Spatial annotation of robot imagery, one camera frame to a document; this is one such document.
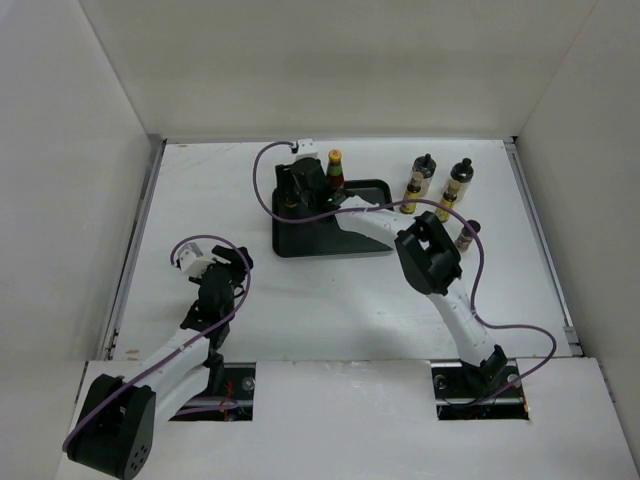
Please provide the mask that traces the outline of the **red sauce bottle yellow cap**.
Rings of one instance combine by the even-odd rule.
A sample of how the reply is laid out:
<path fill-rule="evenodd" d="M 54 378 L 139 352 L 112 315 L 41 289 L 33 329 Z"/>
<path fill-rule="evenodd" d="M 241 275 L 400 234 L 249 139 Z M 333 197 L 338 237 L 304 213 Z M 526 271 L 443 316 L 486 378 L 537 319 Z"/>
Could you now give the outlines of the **red sauce bottle yellow cap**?
<path fill-rule="evenodd" d="M 343 187 L 345 179 L 342 165 L 342 152 L 338 149 L 332 149 L 328 153 L 326 176 L 334 190 Z"/>

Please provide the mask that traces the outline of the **yellow-label brown bottle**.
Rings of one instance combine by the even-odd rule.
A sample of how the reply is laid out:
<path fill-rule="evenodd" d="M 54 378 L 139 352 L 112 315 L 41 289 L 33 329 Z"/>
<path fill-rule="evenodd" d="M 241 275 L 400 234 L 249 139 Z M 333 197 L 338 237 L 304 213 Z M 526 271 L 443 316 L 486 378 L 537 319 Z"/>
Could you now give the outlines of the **yellow-label brown bottle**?
<path fill-rule="evenodd" d="M 451 180 L 442 194 L 439 206 L 435 211 L 435 215 L 441 223 L 445 223 L 449 220 L 450 211 L 453 209 L 453 206 L 457 201 L 460 188 L 461 184 L 459 181 Z"/>
<path fill-rule="evenodd" d="M 416 199 L 420 197 L 422 175 L 418 172 L 413 173 L 406 186 L 403 203 L 400 205 L 400 212 L 406 215 L 411 215 L 415 212 L 417 202 Z"/>

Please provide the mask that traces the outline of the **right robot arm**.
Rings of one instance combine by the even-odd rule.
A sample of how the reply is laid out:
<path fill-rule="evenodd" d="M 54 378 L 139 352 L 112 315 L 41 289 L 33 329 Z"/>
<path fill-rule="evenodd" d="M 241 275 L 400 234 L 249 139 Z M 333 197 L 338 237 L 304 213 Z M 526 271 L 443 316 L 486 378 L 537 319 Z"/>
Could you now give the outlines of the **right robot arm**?
<path fill-rule="evenodd" d="M 396 252 L 404 278 L 438 310 L 453 337 L 466 388 L 489 394 L 507 358 L 471 310 L 461 256 L 436 215 L 381 209 L 358 191 L 333 188 L 318 159 L 275 168 L 274 250 L 284 258 Z"/>

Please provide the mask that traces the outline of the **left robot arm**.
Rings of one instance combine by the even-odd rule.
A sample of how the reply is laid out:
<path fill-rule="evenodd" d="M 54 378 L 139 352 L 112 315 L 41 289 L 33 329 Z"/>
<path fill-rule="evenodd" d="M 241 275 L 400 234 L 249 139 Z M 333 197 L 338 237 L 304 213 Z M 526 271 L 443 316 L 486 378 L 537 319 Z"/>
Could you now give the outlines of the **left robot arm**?
<path fill-rule="evenodd" d="M 198 287 L 176 332 L 154 354 L 124 374 L 102 374 L 89 386 L 73 430 L 63 442 L 67 458 L 114 479 L 134 479 L 146 464 L 160 425 L 187 402 L 214 398 L 224 387 L 219 350 L 246 301 L 254 262 L 245 247 L 218 238 L 209 255 L 196 237 L 178 243 L 170 262 Z"/>

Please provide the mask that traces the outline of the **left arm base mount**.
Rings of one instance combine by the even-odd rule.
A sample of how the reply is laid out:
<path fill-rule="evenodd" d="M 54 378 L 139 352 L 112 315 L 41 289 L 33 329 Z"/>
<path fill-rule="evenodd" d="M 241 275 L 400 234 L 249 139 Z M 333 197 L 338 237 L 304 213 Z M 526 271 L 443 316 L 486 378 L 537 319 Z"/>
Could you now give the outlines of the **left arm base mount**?
<path fill-rule="evenodd" d="M 207 360 L 205 366 L 209 371 L 205 390 L 181 407 L 172 421 L 251 421 L 256 391 L 256 364 L 226 362 L 221 354 L 217 354 Z"/>

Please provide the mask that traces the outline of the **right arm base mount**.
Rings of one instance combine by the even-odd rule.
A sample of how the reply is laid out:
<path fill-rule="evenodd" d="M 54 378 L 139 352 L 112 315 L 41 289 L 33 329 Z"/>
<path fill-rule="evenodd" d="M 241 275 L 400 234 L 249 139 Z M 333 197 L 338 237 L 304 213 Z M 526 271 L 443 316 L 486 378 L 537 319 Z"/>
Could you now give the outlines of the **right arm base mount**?
<path fill-rule="evenodd" d="M 488 396 L 519 375 L 510 361 L 489 389 L 472 387 L 460 363 L 431 366 L 436 414 L 440 421 L 524 420 L 529 419 L 524 389 L 520 382 L 492 399 Z"/>

